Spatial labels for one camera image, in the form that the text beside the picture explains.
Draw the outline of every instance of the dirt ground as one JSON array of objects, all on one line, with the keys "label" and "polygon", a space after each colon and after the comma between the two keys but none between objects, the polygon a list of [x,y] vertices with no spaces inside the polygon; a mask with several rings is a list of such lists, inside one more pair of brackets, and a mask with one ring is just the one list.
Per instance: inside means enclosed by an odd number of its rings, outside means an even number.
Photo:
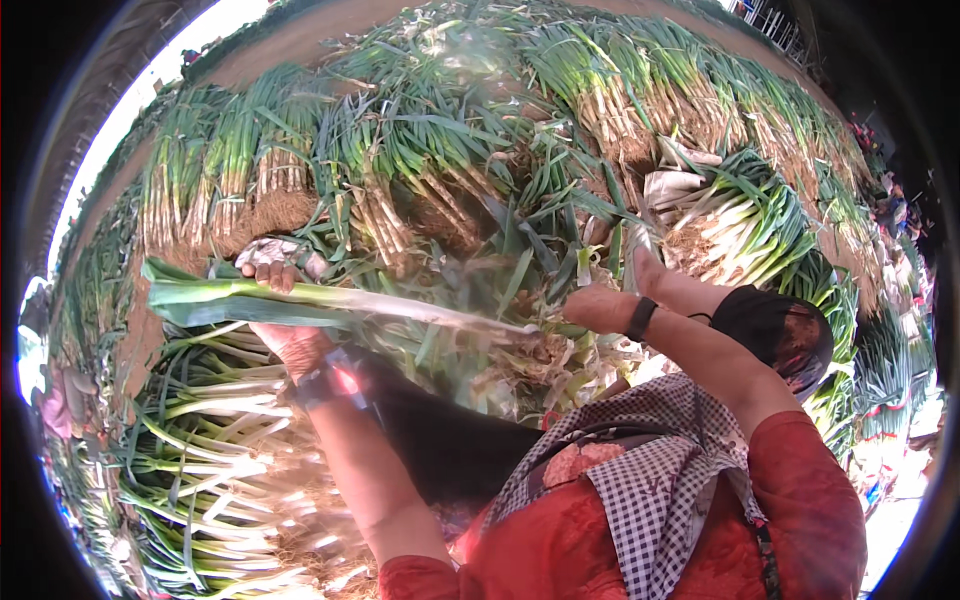
[{"label": "dirt ground", "polygon": [[[349,0],[319,6],[287,24],[272,36],[226,59],[220,68],[207,78],[207,81],[224,87],[242,87],[255,80],[268,68],[283,61],[305,65],[316,64],[330,52],[329,49],[320,45],[321,40],[330,37],[345,39],[346,33],[363,33],[373,25],[390,20],[402,8],[415,4],[416,2],[410,0]],[[660,0],[591,0],[575,4],[612,12],[641,16],[659,15],[669,18],[691,31],[714,39],[733,53],[754,59],[783,77],[797,81],[821,104],[836,114],[841,114],[823,90],[780,53],[737,30],[718,27],[688,12],[667,6]],[[100,218],[143,168],[150,152],[151,140],[152,138],[148,137],[133,153],[99,202],[88,209],[92,212],[84,223],[84,230],[81,232],[74,254],[64,265],[64,276],[70,276],[73,272],[73,261],[80,250],[89,243]],[[140,260],[142,258],[134,261],[133,267],[136,270],[139,270]],[[146,307],[148,289],[149,286],[145,281],[138,281],[133,309],[128,315],[130,333],[119,347],[119,354],[128,357],[122,360],[119,366],[119,369],[122,369],[120,373],[125,373],[127,377],[124,389],[128,394],[135,394],[146,380],[151,366],[147,362],[148,357],[163,342],[160,319]],[[59,312],[60,302],[58,301],[54,306],[52,321],[58,318]]]}]

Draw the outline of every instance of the roof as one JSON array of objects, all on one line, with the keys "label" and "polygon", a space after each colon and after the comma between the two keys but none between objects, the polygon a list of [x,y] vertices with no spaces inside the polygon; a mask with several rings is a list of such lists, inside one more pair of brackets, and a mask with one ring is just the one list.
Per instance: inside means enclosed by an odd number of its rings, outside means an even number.
[{"label": "roof", "polygon": [[47,255],[67,192],[90,142],[120,97],[151,60],[184,27],[216,0],[140,0],[130,2],[109,23],[78,68],[60,112],[51,120],[46,154],[36,167],[26,225],[40,233],[24,248],[24,282],[46,276]]}]

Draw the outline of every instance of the red sleeve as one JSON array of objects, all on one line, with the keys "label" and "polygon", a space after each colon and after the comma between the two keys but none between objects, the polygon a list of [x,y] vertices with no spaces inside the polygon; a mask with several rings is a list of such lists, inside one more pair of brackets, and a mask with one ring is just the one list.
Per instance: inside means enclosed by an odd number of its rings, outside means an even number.
[{"label": "red sleeve", "polygon": [[867,563],[863,511],[813,422],[796,411],[768,418],[750,439],[749,460],[783,596],[855,598]]},{"label": "red sleeve", "polygon": [[398,556],[379,572],[381,600],[457,600],[460,584],[450,563],[426,556]]}]

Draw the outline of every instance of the black and white checkered cloth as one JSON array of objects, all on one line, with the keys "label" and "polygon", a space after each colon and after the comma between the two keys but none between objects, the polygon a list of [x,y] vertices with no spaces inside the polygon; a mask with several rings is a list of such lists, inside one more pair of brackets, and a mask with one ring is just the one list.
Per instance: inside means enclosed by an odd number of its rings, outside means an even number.
[{"label": "black and white checkered cloth", "polygon": [[587,404],[558,421],[520,461],[481,531],[548,493],[531,497],[527,477],[549,458],[544,453],[551,447],[589,435],[584,429],[597,423],[619,422],[670,432],[586,472],[607,513],[627,597],[661,600],[693,552],[706,515],[697,507],[709,506],[720,471],[727,471],[748,522],[766,520],[751,490],[747,444],[733,415],[683,373]]}]

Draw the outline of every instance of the red shirt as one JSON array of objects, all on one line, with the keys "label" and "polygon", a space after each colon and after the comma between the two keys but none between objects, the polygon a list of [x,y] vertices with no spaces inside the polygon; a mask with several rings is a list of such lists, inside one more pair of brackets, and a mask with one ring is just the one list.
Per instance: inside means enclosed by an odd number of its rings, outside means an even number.
[{"label": "red shirt", "polygon": [[[778,413],[751,438],[750,476],[784,600],[856,598],[867,562],[863,512],[844,471],[805,413]],[[380,569],[383,600],[625,600],[603,504],[586,477],[509,515],[482,539],[474,520],[467,563],[396,557]],[[727,478],[671,599],[766,597],[756,537]]]}]

